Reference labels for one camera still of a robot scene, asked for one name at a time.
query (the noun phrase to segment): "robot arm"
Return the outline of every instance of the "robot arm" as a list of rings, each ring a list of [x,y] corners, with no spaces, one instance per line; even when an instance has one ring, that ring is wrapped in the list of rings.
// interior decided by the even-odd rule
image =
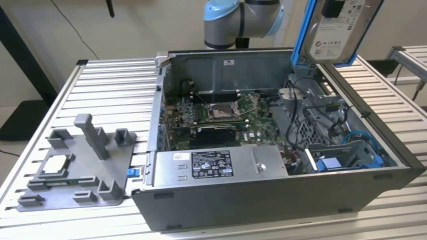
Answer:
[[[204,5],[204,44],[228,49],[236,38],[276,34],[284,16],[279,0],[210,0]]]

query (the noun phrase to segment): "cable connector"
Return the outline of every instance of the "cable connector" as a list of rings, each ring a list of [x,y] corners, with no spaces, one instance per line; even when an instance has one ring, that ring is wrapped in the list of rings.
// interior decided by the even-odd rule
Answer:
[[[342,104],[339,102],[330,102],[324,106],[324,112],[326,113],[336,112],[338,110],[340,110],[340,106],[342,106]]]
[[[371,113],[372,112],[370,112],[370,111],[360,112],[360,118],[366,119],[371,115]]]

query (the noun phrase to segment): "blue latch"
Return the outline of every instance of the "blue latch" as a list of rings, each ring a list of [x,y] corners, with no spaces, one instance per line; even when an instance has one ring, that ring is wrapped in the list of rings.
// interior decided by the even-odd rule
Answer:
[[[139,168],[130,168],[130,169],[127,170],[126,176],[127,176],[128,178],[138,178],[138,177],[140,176],[140,169],[139,169]]]

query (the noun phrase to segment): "power cable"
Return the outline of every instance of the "power cable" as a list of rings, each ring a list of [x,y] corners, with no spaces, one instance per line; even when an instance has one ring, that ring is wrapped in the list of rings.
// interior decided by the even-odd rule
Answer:
[[[8,154],[8,155],[12,155],[12,156],[16,156],[16,157],[20,157],[20,155],[12,153],[12,152],[8,152],[8,151],[3,151],[0,150],[0,153],[4,153],[4,154]]]
[[[64,13],[62,12],[62,10],[60,10],[59,6],[58,6],[58,5],[56,5],[56,3],[54,2],[54,0],[50,0],[50,1],[51,1],[51,3],[54,4],[54,6],[55,6],[56,10],[59,11],[60,15],[64,17],[64,19],[66,19],[66,20],[67,20],[67,22],[70,23],[70,25],[71,25],[71,27],[72,27],[72,29],[74,29],[75,33],[78,34],[78,36],[79,36],[79,38],[80,38],[80,40],[82,40],[83,44],[86,45],[87,49],[90,49],[90,51],[94,53],[94,55],[95,55],[96,59],[98,59],[98,60],[100,60],[100,58],[99,58],[99,56],[96,55],[96,53],[94,52],[92,48],[88,46],[88,44],[87,44],[87,43],[86,43],[86,41],[83,40],[83,37],[82,37],[82,35],[80,35],[80,33],[79,33],[78,29],[75,28],[75,25],[72,24],[72,22],[71,22],[71,21],[68,20],[68,18],[66,17],[66,15],[64,15]]]

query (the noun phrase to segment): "white wall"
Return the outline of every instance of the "white wall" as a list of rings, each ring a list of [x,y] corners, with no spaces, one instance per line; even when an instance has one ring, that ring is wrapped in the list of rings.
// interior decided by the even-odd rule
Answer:
[[[102,59],[152,57],[158,51],[204,48],[206,0],[114,0],[115,18],[104,0],[55,0],[83,39]],[[294,0],[284,44],[299,34],[306,0]],[[75,63],[95,56],[80,42],[50,0],[0,0],[2,7],[59,89]],[[427,0],[386,0],[362,43],[366,59],[383,59],[392,46],[427,45]],[[271,47],[274,38],[251,39]]]
[[[2,43],[0,62],[0,107],[18,106],[22,101],[42,99]]]
[[[204,49],[204,0],[54,0],[102,59],[155,57],[158,51]],[[0,0],[2,7],[52,79],[64,84],[76,61],[95,59],[50,0]],[[274,38],[251,47],[271,47]]]

